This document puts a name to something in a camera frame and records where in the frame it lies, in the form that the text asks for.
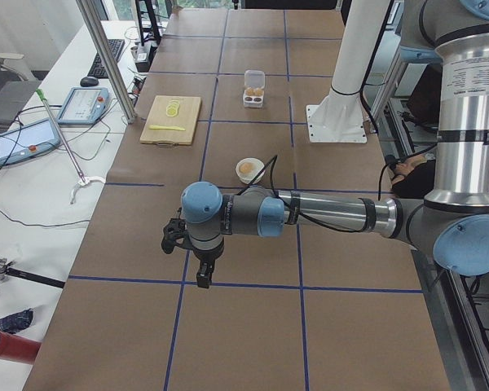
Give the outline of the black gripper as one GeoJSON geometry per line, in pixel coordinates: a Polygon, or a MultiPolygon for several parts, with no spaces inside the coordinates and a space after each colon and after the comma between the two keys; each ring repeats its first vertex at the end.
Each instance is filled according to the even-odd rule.
{"type": "Polygon", "coordinates": [[[181,218],[181,212],[182,208],[179,207],[176,215],[163,228],[161,248],[166,254],[171,254],[175,247],[193,251],[200,260],[200,266],[196,273],[196,285],[198,288],[210,288],[215,262],[224,250],[224,239],[220,235],[216,239],[216,244],[210,244],[209,249],[201,249],[191,241],[186,221],[181,218]]]}

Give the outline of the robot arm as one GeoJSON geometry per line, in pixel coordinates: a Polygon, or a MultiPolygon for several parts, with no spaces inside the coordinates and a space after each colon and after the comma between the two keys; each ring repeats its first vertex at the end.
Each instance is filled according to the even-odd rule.
{"type": "Polygon", "coordinates": [[[287,225],[377,232],[410,244],[460,275],[489,272],[489,1],[408,1],[401,44],[443,62],[434,187],[423,200],[341,199],[252,186],[224,195],[210,182],[182,193],[163,230],[165,253],[199,259],[208,288],[228,235],[276,237],[287,225]]]}

